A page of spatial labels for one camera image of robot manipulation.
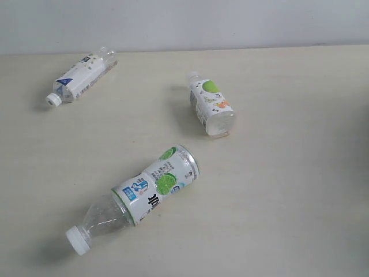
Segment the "lime label clear bottle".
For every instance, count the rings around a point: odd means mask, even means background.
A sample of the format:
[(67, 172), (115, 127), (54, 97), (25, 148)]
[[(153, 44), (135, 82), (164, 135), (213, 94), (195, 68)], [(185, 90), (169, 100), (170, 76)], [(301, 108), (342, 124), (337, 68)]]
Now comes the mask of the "lime label clear bottle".
[(94, 238), (140, 224), (163, 200), (198, 176), (198, 163), (192, 153), (182, 145), (173, 146), (149, 167), (95, 201), (66, 237), (76, 253), (84, 255)]

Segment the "blue-white label water bottle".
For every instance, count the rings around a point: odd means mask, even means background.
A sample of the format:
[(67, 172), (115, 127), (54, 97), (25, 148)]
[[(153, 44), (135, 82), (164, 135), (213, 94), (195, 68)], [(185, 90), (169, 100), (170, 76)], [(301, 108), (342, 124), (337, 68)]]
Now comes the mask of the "blue-white label water bottle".
[(46, 103), (58, 107), (74, 102), (117, 63), (115, 51), (107, 47), (89, 53), (54, 81), (52, 92), (46, 96)]

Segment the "small green-apple label bottle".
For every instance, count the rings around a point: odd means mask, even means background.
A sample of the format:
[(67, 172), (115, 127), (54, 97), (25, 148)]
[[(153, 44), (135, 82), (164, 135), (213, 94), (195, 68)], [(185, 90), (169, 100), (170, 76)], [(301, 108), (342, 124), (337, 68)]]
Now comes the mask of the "small green-apple label bottle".
[(190, 105), (208, 136), (228, 135), (235, 123), (235, 112), (216, 83), (197, 72), (187, 75)]

